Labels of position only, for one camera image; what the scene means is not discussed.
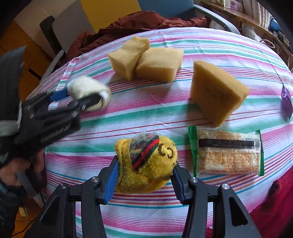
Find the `person left hand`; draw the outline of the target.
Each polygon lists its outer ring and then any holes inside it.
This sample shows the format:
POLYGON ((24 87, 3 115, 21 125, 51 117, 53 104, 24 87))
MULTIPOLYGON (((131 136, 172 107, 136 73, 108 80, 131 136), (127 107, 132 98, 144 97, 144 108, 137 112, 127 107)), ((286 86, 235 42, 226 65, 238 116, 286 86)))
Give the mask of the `person left hand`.
MULTIPOLYGON (((1 168, 1 180, 9 186, 21 186, 21 182, 17 178, 16 173, 26 171, 29 167, 29 161, 14 158, 6 166, 1 168)), ((33 157, 33 169, 35 172, 42 172, 44 170, 44 149, 38 151, 33 157)))

